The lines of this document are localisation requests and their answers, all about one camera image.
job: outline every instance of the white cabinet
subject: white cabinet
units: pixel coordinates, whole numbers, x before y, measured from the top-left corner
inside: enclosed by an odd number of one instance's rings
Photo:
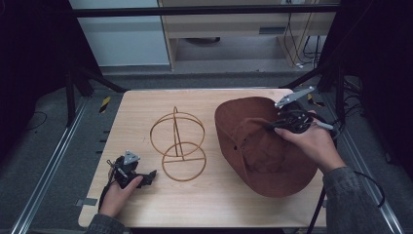
[[[156,0],[70,0],[73,9],[158,7]],[[100,67],[167,65],[161,18],[78,18]]]

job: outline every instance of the brown hat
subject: brown hat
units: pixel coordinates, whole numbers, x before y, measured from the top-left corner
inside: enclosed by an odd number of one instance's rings
[[[265,97],[228,100],[215,111],[215,126],[225,159],[255,192],[285,197],[313,179],[317,165],[297,146],[265,128],[278,120],[274,101]]]

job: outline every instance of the gray floor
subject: gray floor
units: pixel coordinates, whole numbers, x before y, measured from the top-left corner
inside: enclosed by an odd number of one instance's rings
[[[289,67],[283,58],[281,45],[272,37],[221,38],[220,42],[213,44],[181,40],[174,71],[145,70],[140,74],[111,74],[107,78],[129,89],[277,87],[295,80],[312,66],[309,63],[304,68]],[[304,87],[315,85],[317,81],[316,77]],[[75,203],[87,195],[104,140],[108,137],[106,131],[110,130],[122,99],[122,94],[97,83],[94,87],[93,97],[77,95],[78,105],[86,102],[84,114],[36,216],[31,220],[32,232],[84,230],[78,225],[81,208]],[[111,96],[108,108],[105,113],[99,113],[101,102],[107,96]],[[355,103],[356,100],[351,100],[349,106]],[[307,103],[306,106],[315,109],[327,120],[334,119],[326,107]],[[66,123],[64,89],[39,99],[36,111],[27,126],[28,130],[11,152],[12,161],[8,167],[1,169],[0,230],[5,232],[17,221],[63,135]],[[358,112],[348,117],[346,130],[351,133],[369,170],[383,186],[388,204],[405,233],[413,233],[412,181],[402,167],[386,163],[379,140],[368,121]],[[341,155],[349,165],[356,166],[346,145],[345,139],[340,136],[338,146]],[[286,229],[288,231],[292,233],[295,230]],[[317,230],[317,233],[323,233],[323,230]]]

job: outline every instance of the black pole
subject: black pole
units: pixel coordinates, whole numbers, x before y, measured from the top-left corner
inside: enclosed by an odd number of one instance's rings
[[[336,113],[341,124],[346,123],[346,113],[344,110],[344,67],[340,63],[337,67],[338,77],[336,84]]]
[[[122,88],[120,86],[117,86],[115,84],[113,84],[112,82],[104,79],[102,76],[99,76],[91,71],[89,71],[87,68],[85,67],[79,67],[79,72],[83,73],[84,75],[88,76],[89,78],[94,79],[95,81],[99,82],[100,84],[108,87],[109,89],[117,92],[117,93],[124,93],[126,91],[128,91],[128,89]]]
[[[319,210],[321,210],[322,203],[324,202],[325,198],[325,189],[324,187],[321,190],[321,194],[319,195],[319,201],[316,206],[316,210],[314,211],[313,218],[311,219],[310,225],[307,229],[307,234],[311,234],[313,232],[314,226],[316,225],[317,217],[319,217]]]
[[[73,88],[73,79],[72,79],[72,74],[69,71],[67,71],[65,75],[66,79],[66,101],[67,101],[67,123],[66,127],[69,127],[73,120],[75,119],[76,116],[76,104],[75,104],[75,94],[74,94],[74,88]]]
[[[241,5],[199,6],[121,9],[78,9],[55,11],[47,14],[75,18],[148,17],[182,15],[265,14],[265,13],[329,13],[341,9],[340,4],[296,4],[296,5]]]

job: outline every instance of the wire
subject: wire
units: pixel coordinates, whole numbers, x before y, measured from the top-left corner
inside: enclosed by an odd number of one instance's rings
[[[357,95],[361,95],[361,91],[362,91],[362,83],[361,80],[358,79],[358,85],[354,84],[353,82],[347,80],[346,78],[344,78],[344,85],[345,85],[345,89],[357,94]]]
[[[113,181],[112,181],[112,179],[113,179],[113,176],[115,175],[115,171],[117,169],[117,166],[116,166],[116,164],[113,164],[112,162],[110,162],[110,160],[107,160],[106,163],[109,164],[109,166],[111,168],[110,177],[109,177],[109,180],[107,181],[107,184],[106,184],[106,186],[109,186],[109,185],[111,185],[112,183],[114,183],[116,181],[116,179],[114,179]]]
[[[291,0],[287,0],[286,3],[287,4],[292,4]],[[284,32],[284,35],[283,35],[283,43],[284,43],[285,49],[288,52],[288,55],[289,55],[289,58],[291,59],[291,62],[294,62],[294,59],[292,59],[292,55],[291,55],[291,53],[289,52],[289,49],[286,46],[286,33],[289,31],[289,34],[290,34],[291,39],[292,39],[291,40],[292,44],[294,45],[295,55],[301,61],[301,65],[311,63],[312,61],[303,61],[300,58],[300,56],[298,55],[298,48],[297,48],[297,45],[295,44],[294,36],[292,35],[292,30],[291,30],[291,15],[292,15],[292,13],[288,13],[288,22],[287,22],[286,29],[285,29],[285,32]]]
[[[35,113],[35,114],[43,114],[43,115],[45,116],[45,119],[43,119],[42,123],[40,123],[40,124],[38,124],[38,125],[36,125],[36,126],[34,126],[34,127],[32,127],[32,128],[25,129],[25,131],[32,131],[32,130],[34,130],[34,129],[39,128],[39,127],[42,126],[42,125],[46,122],[46,120],[48,119],[48,115],[47,115],[45,112],[43,112],[43,111],[35,111],[34,113]]]
[[[299,77],[298,79],[286,85],[279,86],[279,88],[294,89],[297,86],[300,86],[304,82],[308,81],[309,79],[315,77],[316,75],[321,75],[322,73],[326,71],[331,72],[330,70],[331,66],[335,67],[336,65],[340,64],[340,62],[342,62],[341,61],[342,55],[346,49],[346,45],[348,44],[347,40],[349,39],[349,37],[353,36],[355,29],[357,28],[361,20],[365,17],[368,10],[373,5],[373,2],[374,0],[370,1],[369,6],[365,9],[365,11],[361,14],[361,16],[357,19],[357,21],[351,26],[350,30],[348,30],[346,35],[344,35],[344,37],[339,41],[338,45],[335,48],[333,48],[330,55],[327,56],[327,59],[325,59],[320,66],[318,66],[316,69],[311,70],[310,72],[307,72],[303,76]],[[325,79],[321,79],[319,81],[319,88],[321,90],[325,90],[326,88],[329,88],[331,84],[332,82],[330,83],[329,80],[325,81]]]
[[[380,184],[376,180],[374,180],[372,177],[370,177],[366,174],[357,172],[357,171],[354,171],[354,172],[357,175],[364,176],[365,178],[368,178],[370,181],[372,181],[377,186],[377,188],[379,188],[380,194],[382,195],[382,200],[380,201],[379,205],[377,205],[377,207],[381,208],[383,206],[383,204],[385,204],[385,201],[386,201],[385,191],[383,190],[383,187],[380,186]]]
[[[317,43],[316,43],[316,49],[314,52],[306,52],[306,49],[309,45],[311,36],[307,37],[306,43],[304,44],[304,49],[303,49],[303,55],[307,59],[312,59],[313,60],[313,68],[316,68],[319,65],[319,46],[320,46],[320,36],[317,36]]]
[[[348,109],[344,112],[344,117],[345,117],[345,118],[348,118],[348,117],[351,117],[351,116],[353,116],[353,115],[355,115],[355,114],[357,114],[357,113],[360,113],[361,111],[356,111],[356,112],[354,112],[354,113],[349,114],[352,110],[357,109],[357,108],[362,108],[362,105],[361,105],[360,103],[357,103],[357,104],[353,105],[352,107],[348,108]],[[337,118],[337,119],[334,120],[333,122],[329,123],[329,125],[335,125],[335,124],[337,124],[337,123],[339,123],[339,122],[340,122],[340,126],[339,126],[339,128],[338,128],[338,131],[339,131],[339,134],[341,134],[341,133],[343,132],[344,128],[346,127],[346,124],[343,123],[343,122],[340,120],[340,118]]]
[[[344,98],[344,102],[346,102],[346,101],[349,100],[350,98],[356,98],[357,100],[360,100],[360,96],[359,96],[359,95],[351,95],[351,96],[347,96],[346,98]]]

